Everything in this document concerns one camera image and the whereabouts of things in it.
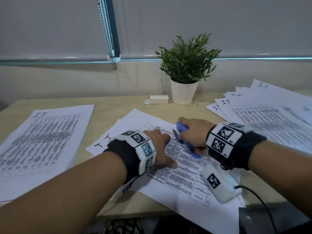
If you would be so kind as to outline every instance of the forearm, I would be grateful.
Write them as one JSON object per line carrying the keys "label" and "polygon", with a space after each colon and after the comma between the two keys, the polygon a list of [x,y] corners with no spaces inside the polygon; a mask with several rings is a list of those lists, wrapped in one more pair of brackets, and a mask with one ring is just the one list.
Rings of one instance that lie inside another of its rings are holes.
{"label": "forearm", "polygon": [[105,152],[0,209],[3,233],[81,233],[124,183],[121,158]]}
{"label": "forearm", "polygon": [[249,169],[312,217],[312,158],[282,145],[263,141],[249,159]]}

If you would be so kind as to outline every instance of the black cable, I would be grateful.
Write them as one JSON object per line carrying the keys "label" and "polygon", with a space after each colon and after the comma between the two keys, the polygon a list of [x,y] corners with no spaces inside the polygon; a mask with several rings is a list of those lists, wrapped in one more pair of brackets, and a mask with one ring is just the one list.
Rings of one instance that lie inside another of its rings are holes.
{"label": "black cable", "polygon": [[246,190],[249,190],[251,193],[253,193],[259,200],[260,202],[263,204],[264,208],[267,210],[268,212],[268,215],[270,217],[270,220],[271,220],[271,223],[272,223],[272,226],[273,226],[273,229],[274,229],[274,233],[275,234],[278,234],[277,233],[277,229],[276,229],[276,226],[275,226],[275,223],[274,223],[274,220],[273,220],[273,217],[272,217],[272,214],[271,214],[271,211],[269,210],[269,208],[266,206],[266,204],[263,202],[263,200],[259,197],[259,195],[257,195],[253,190],[249,189],[248,187],[246,186],[234,186],[235,189],[238,189],[238,188],[244,188]]}

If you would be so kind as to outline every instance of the wooden table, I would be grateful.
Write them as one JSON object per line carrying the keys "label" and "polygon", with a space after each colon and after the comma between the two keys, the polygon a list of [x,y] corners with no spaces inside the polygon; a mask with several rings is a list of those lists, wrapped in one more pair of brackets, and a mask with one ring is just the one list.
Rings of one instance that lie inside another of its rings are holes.
{"label": "wooden table", "polygon": [[[117,119],[123,118],[134,108],[170,123],[176,123],[181,116],[202,118],[213,123],[220,123],[224,120],[205,107],[213,103],[215,98],[221,97],[223,97],[221,93],[199,94],[194,96],[191,104],[184,106],[174,104],[171,100],[169,104],[146,105],[143,102],[147,96],[20,100],[0,112],[0,143],[17,129],[33,110],[93,104],[95,109],[78,152],[76,165],[92,157],[85,150],[86,147],[112,127]],[[285,201],[280,194],[251,172],[242,171],[241,184],[254,190],[267,203]],[[260,203],[248,191],[243,191],[243,197],[246,205]],[[118,203],[108,202],[99,215],[105,218],[130,218],[161,216],[172,213],[173,211],[170,209],[140,192],[127,191]]]}

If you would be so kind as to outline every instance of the scissors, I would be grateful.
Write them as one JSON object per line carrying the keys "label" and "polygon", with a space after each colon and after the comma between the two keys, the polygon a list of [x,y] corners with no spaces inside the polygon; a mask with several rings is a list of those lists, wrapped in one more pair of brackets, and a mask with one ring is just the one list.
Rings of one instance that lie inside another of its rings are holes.
{"label": "scissors", "polygon": [[[182,131],[187,131],[188,127],[183,125],[181,122],[177,121],[177,130],[179,133],[181,133]],[[201,155],[195,152],[195,146],[194,145],[191,145],[189,142],[183,140],[175,129],[172,129],[172,132],[173,132],[174,136],[176,137],[177,142],[179,144],[185,144],[186,147],[188,148],[190,154],[194,158],[201,158]]]}

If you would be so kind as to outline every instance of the person's left hand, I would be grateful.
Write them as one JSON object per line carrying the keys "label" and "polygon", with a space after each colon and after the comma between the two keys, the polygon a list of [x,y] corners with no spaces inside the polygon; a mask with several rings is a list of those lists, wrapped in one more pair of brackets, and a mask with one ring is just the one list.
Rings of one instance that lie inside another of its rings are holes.
{"label": "person's left hand", "polygon": [[172,169],[177,168],[177,162],[165,154],[165,147],[169,143],[171,137],[168,134],[161,134],[159,129],[143,131],[148,137],[151,138],[156,149],[155,165],[164,165]]}

